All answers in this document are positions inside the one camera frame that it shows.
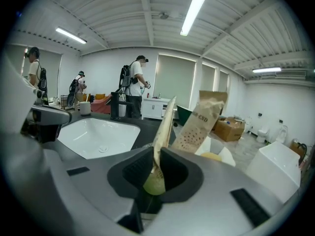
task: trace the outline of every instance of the man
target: man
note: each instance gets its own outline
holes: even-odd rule
[[[140,82],[145,88],[149,87],[149,84],[145,81],[142,74],[142,67],[146,67],[146,63],[149,60],[143,55],[137,57],[136,61],[131,64],[130,78],[131,83],[128,88],[125,89],[126,102],[131,102],[132,106],[126,106],[126,117],[128,118],[140,118],[142,93]]]
[[[28,80],[36,89],[38,89],[41,71],[39,64],[39,49],[37,47],[32,47],[26,56],[29,58],[31,63]]]
[[[80,71],[78,76],[75,77],[75,80],[78,81],[78,87],[76,88],[75,90],[76,93],[74,95],[74,110],[75,111],[78,111],[78,102],[83,101],[83,90],[87,88],[83,77],[85,77],[83,71]]]

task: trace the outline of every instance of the sink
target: sink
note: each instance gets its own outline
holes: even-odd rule
[[[130,151],[140,133],[134,125],[86,118],[61,128],[58,140],[85,159]]]

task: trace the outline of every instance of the black faucet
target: black faucet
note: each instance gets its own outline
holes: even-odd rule
[[[111,92],[111,102],[110,102],[110,118],[112,120],[119,119],[119,105],[132,105],[132,102],[125,102],[119,100],[119,92]]]

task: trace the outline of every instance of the ceiling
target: ceiling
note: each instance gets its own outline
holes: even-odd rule
[[[216,61],[248,80],[315,80],[313,47],[281,0],[205,0],[188,36],[191,0],[33,0],[14,32],[46,38],[81,55],[123,47],[162,47]],[[56,32],[62,27],[83,45]],[[263,74],[255,68],[281,66]]]

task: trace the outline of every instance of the sink drain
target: sink drain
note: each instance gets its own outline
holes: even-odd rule
[[[104,152],[108,151],[108,147],[107,146],[100,146],[98,151],[101,153],[104,153]]]

